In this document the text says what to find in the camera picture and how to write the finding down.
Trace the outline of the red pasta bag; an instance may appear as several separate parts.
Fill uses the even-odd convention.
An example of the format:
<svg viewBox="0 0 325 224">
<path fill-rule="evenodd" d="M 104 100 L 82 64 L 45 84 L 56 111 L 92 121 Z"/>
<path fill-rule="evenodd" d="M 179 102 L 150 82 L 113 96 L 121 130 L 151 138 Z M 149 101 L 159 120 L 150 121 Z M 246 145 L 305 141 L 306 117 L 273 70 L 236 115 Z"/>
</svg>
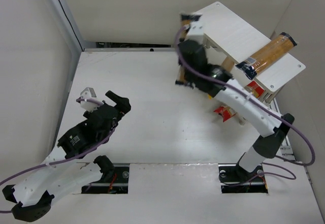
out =
<svg viewBox="0 0 325 224">
<path fill-rule="evenodd" d="M 247 86 L 245 86 L 245 89 L 249 93 L 253 94 L 257 99 L 265 92 L 265 90 L 262 89 L 255 81 L 250 82 Z M 213 112 L 222 117 L 222 122 L 226 122 L 233 117 L 238 119 L 240 125 L 244 125 L 246 122 L 242 116 L 240 116 L 233 108 L 226 104 L 221 104 Z"/>
</svg>

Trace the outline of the orange spaghetti bag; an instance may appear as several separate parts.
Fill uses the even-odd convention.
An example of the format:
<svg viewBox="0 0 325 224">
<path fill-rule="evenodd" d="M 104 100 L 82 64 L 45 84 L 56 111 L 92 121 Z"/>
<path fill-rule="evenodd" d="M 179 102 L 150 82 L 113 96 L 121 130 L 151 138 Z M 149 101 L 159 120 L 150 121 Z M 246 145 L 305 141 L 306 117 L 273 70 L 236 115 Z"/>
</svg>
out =
<svg viewBox="0 0 325 224">
<path fill-rule="evenodd" d="M 189 25 L 193 21 L 198 21 L 200 19 L 200 17 L 201 17 L 201 14 L 181 13 L 180 14 L 180 24 L 181 24 L 181 26 Z M 179 42 L 183 42 L 186 38 L 186 35 L 187 35 L 187 31 L 183 31 L 182 34 L 180 35 Z M 192 83 L 188 82 L 185 79 L 184 67 L 181 65 L 180 61 L 178 61 L 178 65 L 179 65 L 179 72 L 178 72 L 178 77 L 175 81 L 175 84 L 193 88 Z"/>
<path fill-rule="evenodd" d="M 240 69 L 248 79 L 253 80 L 295 46 L 297 46 L 295 40 L 288 33 L 282 32 L 260 50 L 237 64 L 236 68 Z"/>
</svg>

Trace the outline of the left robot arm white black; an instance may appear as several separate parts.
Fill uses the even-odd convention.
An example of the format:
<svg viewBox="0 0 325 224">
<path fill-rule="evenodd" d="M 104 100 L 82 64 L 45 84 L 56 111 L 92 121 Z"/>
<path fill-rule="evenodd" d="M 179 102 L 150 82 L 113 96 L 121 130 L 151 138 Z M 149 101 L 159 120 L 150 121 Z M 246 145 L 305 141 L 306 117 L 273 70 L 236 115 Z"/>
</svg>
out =
<svg viewBox="0 0 325 224">
<path fill-rule="evenodd" d="M 131 110 L 128 98 L 112 91 L 105 95 L 115 103 L 114 106 L 98 100 L 90 88 L 83 90 L 76 101 L 84 109 L 85 119 L 58 139 L 56 146 L 40 165 L 1 182 L 4 198 L 14 203 L 11 210 L 2 210 L 2 214 L 11 214 L 20 221 L 34 222 L 74 189 L 91 186 L 98 181 L 115 181 L 115 166 L 105 155 L 97 156 L 75 173 L 64 175 L 78 160 L 106 144 L 119 122 Z"/>
</svg>

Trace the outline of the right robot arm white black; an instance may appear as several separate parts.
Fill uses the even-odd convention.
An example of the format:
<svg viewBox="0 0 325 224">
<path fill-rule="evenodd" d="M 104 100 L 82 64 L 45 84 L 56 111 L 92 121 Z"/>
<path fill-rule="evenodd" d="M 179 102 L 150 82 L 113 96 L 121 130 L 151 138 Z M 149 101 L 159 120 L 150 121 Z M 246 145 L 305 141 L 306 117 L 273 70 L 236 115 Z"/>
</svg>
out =
<svg viewBox="0 0 325 224">
<path fill-rule="evenodd" d="M 225 68 L 208 63 L 205 48 L 195 40 L 177 45 L 184 78 L 198 90 L 227 104 L 258 131 L 259 137 L 236 163 L 231 173 L 235 181 L 244 182 L 257 173 L 266 159 L 276 156 L 294 117 L 286 113 L 270 115 L 270 109 L 251 95 Z"/>
</svg>

